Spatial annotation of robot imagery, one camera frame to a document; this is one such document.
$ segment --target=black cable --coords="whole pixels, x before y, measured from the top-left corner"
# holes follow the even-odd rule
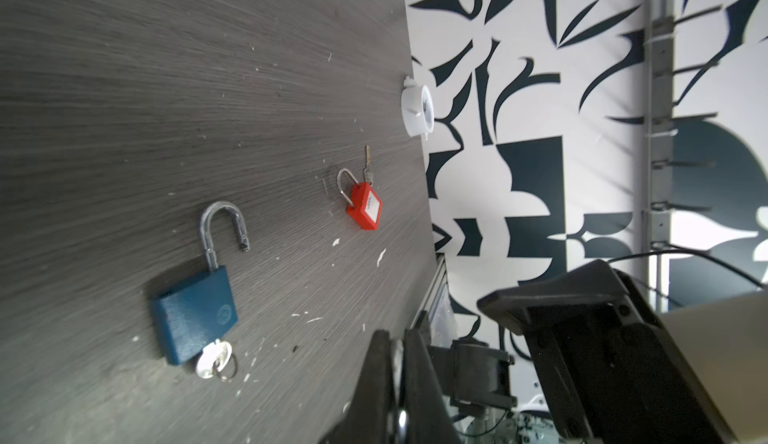
[[[667,243],[667,246],[674,247],[675,249],[685,249],[686,251],[691,251],[690,247],[678,246],[678,245],[673,245],[673,244],[670,244],[670,243]],[[712,255],[711,251],[700,251],[700,252],[705,253],[707,256],[711,256]]]
[[[738,274],[739,276],[742,276],[744,279],[748,280],[753,285],[758,286],[760,289],[763,289],[763,283],[761,283],[760,280],[748,275],[746,272],[742,271],[738,267],[726,263],[722,259],[718,259],[717,257],[710,256],[706,252],[699,251],[697,249],[689,249],[687,247],[683,248],[680,246],[675,246],[675,247],[676,249],[663,249],[661,251],[640,252],[640,253],[637,253],[636,255],[614,257],[613,259],[608,259],[607,262],[610,264],[610,263],[619,262],[619,261],[626,261],[627,259],[637,259],[639,257],[660,256],[660,255],[694,255],[698,257],[703,257],[708,261],[714,262],[716,265],[725,267],[728,271],[732,271]]]
[[[509,414],[509,411],[506,411],[504,413],[504,416],[502,416],[501,419],[499,419],[498,422],[496,422],[491,429],[485,431],[483,434],[465,434],[464,432],[459,432],[459,431],[456,431],[456,433],[460,434],[460,435],[462,435],[464,437],[480,437],[480,436],[485,436],[486,434],[488,434],[488,433],[492,432],[494,429],[496,429],[498,427],[498,425],[501,424],[502,421],[507,418],[508,414]]]
[[[504,345],[504,327],[501,324],[498,325],[498,349],[507,350],[506,345]]]
[[[481,318],[478,315],[475,315],[475,316],[477,316],[477,319],[475,319],[475,324],[472,324],[472,329],[469,330],[469,334],[467,334],[466,336],[461,336],[461,337],[459,337],[459,339],[467,339],[469,337],[474,337],[475,334],[477,334],[477,332],[480,330],[480,320],[481,320]]]
[[[512,342],[512,349],[514,349],[514,352],[520,356],[520,359],[526,360],[527,362],[533,362],[533,359],[531,357],[520,350],[517,344],[514,343],[514,336],[512,335],[512,331],[509,331],[509,340]]]
[[[633,280],[632,280],[632,282],[634,282],[635,284],[638,284],[638,285],[640,285],[640,286],[642,286],[642,287],[645,287],[645,288],[646,288],[646,289],[648,289],[649,291],[653,291],[653,292],[654,292],[654,293],[656,293],[657,295],[660,295],[660,296],[662,296],[664,299],[666,299],[667,301],[669,301],[670,303],[672,303],[672,304],[673,304],[673,305],[675,305],[675,306],[678,306],[678,307],[685,307],[685,305],[682,305],[682,304],[681,304],[679,301],[676,301],[675,299],[673,299],[673,298],[671,298],[671,297],[667,296],[666,294],[664,294],[664,293],[663,293],[663,292],[661,292],[661,291],[658,291],[658,290],[654,289],[653,287],[651,287],[651,286],[649,286],[649,285],[645,284],[644,282],[639,282],[639,281],[636,281],[635,279],[633,279]]]

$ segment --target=gray wood grain surface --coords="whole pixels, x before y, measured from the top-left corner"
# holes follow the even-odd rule
[[[399,111],[403,0],[0,9],[0,442],[316,442],[371,333],[401,334],[435,270]],[[379,231],[335,192],[365,144]],[[168,366],[147,305],[202,268],[197,219],[218,199],[252,245],[214,220],[240,315],[229,384]]]

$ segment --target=padlock shackle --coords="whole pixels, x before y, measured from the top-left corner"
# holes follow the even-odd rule
[[[352,172],[350,170],[348,170],[347,168],[341,168],[339,170],[339,174],[336,175],[336,187],[339,189],[339,192],[341,193],[341,195],[344,196],[344,199],[346,199],[346,201],[350,203],[350,206],[354,208],[355,204],[352,202],[352,200],[350,199],[349,196],[344,194],[344,190],[341,189],[341,175],[344,174],[344,173],[350,175],[350,178],[352,178],[352,180],[355,182],[355,184],[360,185],[360,182],[357,180],[355,175],[353,175]]]
[[[240,249],[243,252],[250,250],[248,231],[245,229],[243,213],[231,202],[216,201],[203,211],[203,215],[200,217],[200,227],[198,229],[200,232],[200,240],[203,242],[205,262],[208,265],[208,271],[210,272],[214,272],[219,268],[219,261],[216,259],[216,251],[214,251],[214,239],[210,236],[210,221],[214,218],[214,215],[221,210],[225,210],[232,216],[232,224],[235,227],[237,239],[240,241]]]

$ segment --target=black and white wallpaper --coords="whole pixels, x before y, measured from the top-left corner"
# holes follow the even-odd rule
[[[722,6],[677,26],[676,68],[706,64],[675,77],[675,113],[717,113],[680,123],[676,161],[713,161],[675,168],[673,202],[709,208],[676,211],[672,242],[711,250],[751,275],[768,270],[768,0],[675,0],[677,16]],[[696,257],[669,259],[670,296],[695,305],[753,291],[754,286]]]
[[[738,255],[735,264],[762,276],[768,130],[758,122],[767,111],[758,96],[766,94],[768,40],[757,35],[768,36],[768,9],[763,0],[676,2],[678,16],[716,4],[724,10],[680,25],[677,35],[677,67],[713,61],[700,75],[677,76],[677,112],[719,117],[686,123],[696,132],[681,126],[675,159],[706,155],[718,166],[689,170],[709,173],[699,177],[681,173],[680,183],[675,170],[675,198],[720,210],[679,213],[673,240],[699,248],[701,230],[714,230],[707,248]],[[436,107],[435,132],[423,141],[436,249],[446,254],[459,332],[475,327],[476,337],[497,346],[496,324],[475,317],[479,297],[640,248],[646,7],[644,0],[406,4],[414,76]],[[702,145],[708,139],[730,146]],[[748,184],[736,185],[741,180]],[[719,196],[709,204],[708,189]],[[670,292],[690,303],[710,299],[694,287],[700,273],[713,272],[693,259],[663,263],[680,281]],[[640,264],[619,267],[639,275]],[[696,266],[692,277],[687,268]],[[711,287],[713,296],[734,292]],[[510,349],[508,334],[503,345]],[[514,368],[520,401],[545,406],[532,366]]]

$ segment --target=key ring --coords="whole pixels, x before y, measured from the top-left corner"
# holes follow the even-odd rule
[[[232,362],[234,364],[234,372],[232,372],[232,374],[230,376],[225,376],[224,374],[221,373],[221,371],[226,369],[226,366],[230,362]],[[232,380],[237,375],[237,357],[235,356],[234,353],[232,353],[230,355],[230,359],[224,364],[224,367],[222,367],[221,369],[219,369],[218,362],[216,362],[214,364],[214,375],[216,377],[218,377],[219,379],[221,379],[221,382],[232,382]]]
[[[346,201],[350,203],[350,206],[354,208],[355,205],[352,203],[352,200],[341,189],[341,175],[344,174],[344,173],[350,175],[350,178],[352,178],[352,180],[355,182],[356,185],[360,185],[360,182],[352,174],[352,172],[350,170],[348,170],[347,168],[341,168],[339,170],[339,174],[336,175],[336,187],[339,189],[339,192],[341,193],[341,195],[344,196],[344,199],[346,199]]]

